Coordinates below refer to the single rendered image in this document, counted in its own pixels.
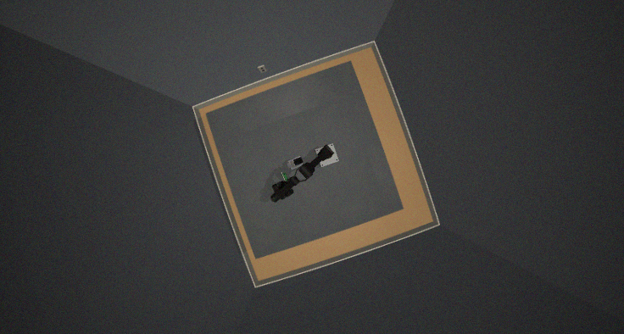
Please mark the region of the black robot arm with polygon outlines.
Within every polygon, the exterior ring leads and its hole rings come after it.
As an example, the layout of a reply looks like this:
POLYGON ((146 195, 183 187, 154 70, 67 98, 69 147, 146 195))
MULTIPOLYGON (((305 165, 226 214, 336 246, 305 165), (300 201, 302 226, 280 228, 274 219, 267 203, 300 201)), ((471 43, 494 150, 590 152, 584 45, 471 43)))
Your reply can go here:
MULTIPOLYGON (((303 181, 307 181, 313 175, 313 173, 315 172, 315 166, 319 162, 330 159, 333 154, 334 152, 327 145, 325 145, 317 154, 318 157, 316 157, 311 163, 307 162, 306 164, 302 164, 298 169, 302 173, 302 175, 307 178, 303 181)), ((295 172, 295 175, 296 173, 297 170, 295 172)), ((276 203, 279 199, 283 200, 284 198, 287 198, 293 194, 293 189, 291 188, 296 186, 299 182, 302 182, 299 181, 299 179, 295 175, 286 185, 282 185, 274 191, 274 194, 270 196, 272 202, 276 203)))

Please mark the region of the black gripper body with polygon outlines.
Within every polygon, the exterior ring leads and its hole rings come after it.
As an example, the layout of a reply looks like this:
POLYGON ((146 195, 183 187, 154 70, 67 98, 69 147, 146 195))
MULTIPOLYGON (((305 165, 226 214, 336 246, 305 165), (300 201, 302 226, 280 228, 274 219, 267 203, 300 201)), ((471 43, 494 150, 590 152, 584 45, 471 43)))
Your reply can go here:
MULTIPOLYGON (((293 177, 291 177, 291 178, 293 178, 293 177)), ((291 178, 290 178, 290 179, 291 179, 291 178)), ((282 185, 286 185, 286 184, 290 181, 290 179, 289 179, 289 180, 287 180, 287 181, 284 181, 284 182, 280 183, 278 186, 277 186, 276 184, 272 185, 272 189, 273 189, 273 191, 275 191, 278 187, 281 187, 282 185)))

